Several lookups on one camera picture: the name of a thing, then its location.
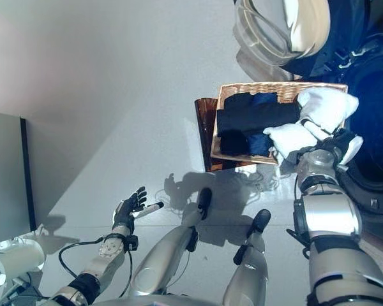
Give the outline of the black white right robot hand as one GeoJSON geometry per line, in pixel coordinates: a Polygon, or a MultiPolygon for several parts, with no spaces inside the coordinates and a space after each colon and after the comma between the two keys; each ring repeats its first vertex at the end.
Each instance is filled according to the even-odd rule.
{"type": "Polygon", "coordinates": [[[334,164],[346,164],[348,159],[346,154],[349,151],[351,141],[357,136],[346,129],[336,128],[332,133],[322,129],[310,119],[301,119],[299,121],[316,139],[317,144],[314,149],[326,150],[333,155],[334,164]]]}

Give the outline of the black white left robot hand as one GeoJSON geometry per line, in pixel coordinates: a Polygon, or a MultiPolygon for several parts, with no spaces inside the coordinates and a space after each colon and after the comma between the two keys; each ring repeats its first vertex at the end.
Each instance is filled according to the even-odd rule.
{"type": "Polygon", "coordinates": [[[122,200],[112,215],[112,231],[124,236],[132,235],[135,220],[152,214],[164,207],[163,202],[146,204],[147,192],[144,186],[138,188],[128,199],[122,200]]]}

